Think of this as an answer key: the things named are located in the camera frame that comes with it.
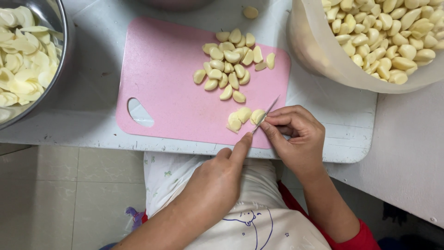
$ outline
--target person's right hand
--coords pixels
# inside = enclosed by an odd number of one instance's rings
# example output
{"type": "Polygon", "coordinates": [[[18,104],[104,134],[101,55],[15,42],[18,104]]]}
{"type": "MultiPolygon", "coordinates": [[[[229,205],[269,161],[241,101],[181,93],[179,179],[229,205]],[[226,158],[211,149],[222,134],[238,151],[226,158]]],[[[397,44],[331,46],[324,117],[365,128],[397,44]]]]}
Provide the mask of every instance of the person's right hand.
{"type": "Polygon", "coordinates": [[[324,169],[325,127],[302,106],[288,106],[268,113],[261,128],[284,164],[300,181],[315,178],[319,170],[324,169]],[[282,134],[291,138],[287,140],[282,134]]]}

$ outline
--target person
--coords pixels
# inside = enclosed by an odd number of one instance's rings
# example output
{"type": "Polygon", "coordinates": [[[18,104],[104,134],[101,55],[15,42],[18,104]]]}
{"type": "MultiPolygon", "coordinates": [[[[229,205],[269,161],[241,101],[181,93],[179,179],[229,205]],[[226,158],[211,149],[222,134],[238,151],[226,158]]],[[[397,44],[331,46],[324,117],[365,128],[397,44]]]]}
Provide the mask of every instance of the person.
{"type": "Polygon", "coordinates": [[[309,215],[289,209],[295,201],[284,201],[269,160],[246,159],[247,133],[213,158],[145,152],[148,220],[112,249],[380,249],[322,164],[324,126],[296,105],[270,112],[261,128],[300,180],[309,215]]]}

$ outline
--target metal bowl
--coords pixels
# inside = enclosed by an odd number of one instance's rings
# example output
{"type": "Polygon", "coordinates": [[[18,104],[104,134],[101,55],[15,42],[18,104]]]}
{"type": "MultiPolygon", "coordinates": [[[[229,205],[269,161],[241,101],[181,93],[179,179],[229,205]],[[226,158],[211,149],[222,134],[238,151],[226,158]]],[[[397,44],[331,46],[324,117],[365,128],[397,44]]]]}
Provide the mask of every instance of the metal bowl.
{"type": "Polygon", "coordinates": [[[167,11],[190,11],[201,8],[214,0],[140,0],[155,8],[167,11]]]}
{"type": "Polygon", "coordinates": [[[67,16],[61,0],[0,0],[0,8],[17,8],[25,6],[30,9],[36,19],[36,25],[48,27],[59,35],[52,36],[54,44],[62,49],[60,64],[51,84],[36,101],[21,106],[15,104],[10,107],[0,108],[0,129],[4,129],[18,120],[29,116],[30,112],[37,113],[49,103],[48,99],[55,96],[55,85],[63,81],[69,70],[68,65],[74,48],[74,23],[67,16]]]}

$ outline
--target knife blade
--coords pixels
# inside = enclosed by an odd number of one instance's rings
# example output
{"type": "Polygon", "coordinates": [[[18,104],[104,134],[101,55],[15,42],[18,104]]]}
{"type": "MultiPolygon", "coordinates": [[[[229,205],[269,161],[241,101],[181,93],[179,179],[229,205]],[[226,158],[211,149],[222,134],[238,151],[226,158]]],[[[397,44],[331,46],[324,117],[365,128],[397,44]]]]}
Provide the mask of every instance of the knife blade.
{"type": "Polygon", "coordinates": [[[256,125],[256,127],[253,129],[253,131],[251,131],[252,134],[254,134],[254,132],[258,129],[258,127],[261,125],[261,123],[264,121],[265,117],[267,116],[267,114],[270,112],[270,110],[273,108],[273,106],[276,104],[276,102],[278,101],[279,97],[281,95],[279,95],[274,102],[271,104],[271,106],[267,109],[267,111],[265,111],[265,114],[262,116],[261,120],[259,121],[259,123],[256,125]]]}

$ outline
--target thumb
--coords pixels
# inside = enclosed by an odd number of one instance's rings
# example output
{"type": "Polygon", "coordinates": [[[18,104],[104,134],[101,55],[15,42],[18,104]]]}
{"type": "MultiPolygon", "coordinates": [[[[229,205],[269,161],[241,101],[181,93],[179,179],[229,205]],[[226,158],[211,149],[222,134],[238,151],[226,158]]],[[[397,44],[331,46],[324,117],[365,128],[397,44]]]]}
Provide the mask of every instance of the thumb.
{"type": "Polygon", "coordinates": [[[275,149],[281,148],[285,143],[288,143],[287,140],[282,136],[279,130],[271,125],[270,123],[264,121],[261,123],[261,128],[267,134],[268,139],[273,144],[275,149]]]}

